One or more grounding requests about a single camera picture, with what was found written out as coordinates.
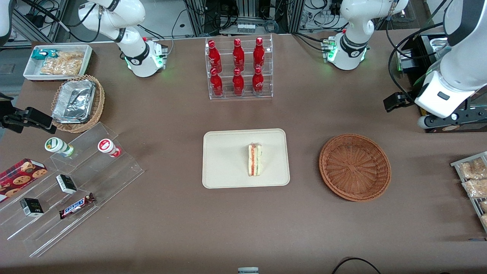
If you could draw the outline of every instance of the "wicker basket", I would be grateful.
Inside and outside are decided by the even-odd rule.
[[[319,155],[326,185],[342,198],[364,202],[381,196],[391,181],[391,165],[372,140],[356,134],[330,139]]]
[[[90,75],[83,75],[73,79],[69,79],[68,81],[81,81],[81,80],[90,80],[96,84],[96,90],[93,98],[93,106],[92,111],[90,114],[90,119],[88,122],[84,124],[61,124],[53,120],[53,125],[57,127],[57,129],[62,131],[68,131],[71,133],[81,133],[87,131],[94,127],[96,123],[100,120],[101,113],[103,112],[103,104],[105,103],[105,91],[103,91],[103,87],[101,86],[100,82],[93,76]],[[56,106],[57,97],[59,96],[59,92],[61,87],[57,89],[56,95],[54,95],[54,100],[51,104],[51,111],[54,110]]]

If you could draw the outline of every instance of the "red soda bottle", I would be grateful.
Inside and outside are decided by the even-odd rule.
[[[218,75],[216,68],[211,68],[210,74],[211,74],[210,83],[211,83],[211,89],[213,90],[213,94],[216,97],[222,97],[223,96],[222,79]]]
[[[245,69],[245,53],[242,49],[242,42],[240,39],[236,38],[233,41],[233,45],[233,63],[235,64],[235,67],[242,72]]]
[[[220,52],[215,47],[215,41],[208,41],[208,47],[210,51],[208,52],[208,57],[210,58],[210,65],[212,68],[216,68],[216,72],[222,72],[222,60],[220,58]]]
[[[255,39],[255,49],[254,49],[254,68],[257,66],[263,67],[264,66],[264,46],[263,44],[263,39],[261,37],[257,37]]]
[[[244,78],[240,75],[240,69],[235,68],[233,70],[233,93],[237,97],[242,97],[244,95]]]
[[[264,76],[262,76],[262,68],[256,67],[254,77],[252,77],[252,87],[254,88],[254,95],[262,95],[262,87],[264,86]]]

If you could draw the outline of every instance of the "table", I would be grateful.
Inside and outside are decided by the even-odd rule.
[[[391,33],[399,41],[411,32]],[[486,150],[486,134],[428,135],[416,126],[415,107],[387,114],[382,100],[397,88],[387,73],[392,48],[384,32],[373,35],[353,71],[324,64],[320,52],[291,35],[275,35],[272,100],[210,101],[203,46],[204,39],[178,40],[165,71],[137,78],[115,44],[93,44],[89,73],[106,92],[101,121],[146,172],[40,258],[0,239],[1,273],[209,274],[243,266],[263,274],[330,273],[346,256],[383,273],[485,273],[485,243],[466,241],[485,233],[449,163]],[[58,86],[25,81],[17,106],[49,113]],[[286,131],[287,186],[201,184],[206,132],[264,128]],[[377,200],[346,201],[323,183],[319,151],[343,133],[371,138],[389,157],[392,181]],[[7,132],[0,170],[24,157],[49,157],[42,148],[48,137],[32,128]],[[373,270],[347,262],[339,273],[354,271]]]

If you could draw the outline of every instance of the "cookie box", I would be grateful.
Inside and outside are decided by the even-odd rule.
[[[46,173],[47,168],[43,164],[30,159],[24,159],[2,172],[0,174],[0,203]]]

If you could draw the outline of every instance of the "pastry package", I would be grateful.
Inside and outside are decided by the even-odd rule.
[[[458,169],[465,179],[483,179],[487,178],[487,167],[482,158],[476,158],[472,161],[460,163]]]
[[[462,185],[470,198],[487,197],[487,179],[473,179]]]
[[[480,221],[485,227],[487,227],[487,214],[480,216]]]
[[[487,213],[487,201],[482,201],[479,203],[479,205],[480,205],[480,208],[482,209],[482,211],[484,213]]]
[[[46,57],[40,73],[76,76],[81,70],[84,55],[81,51],[58,51],[57,57]]]

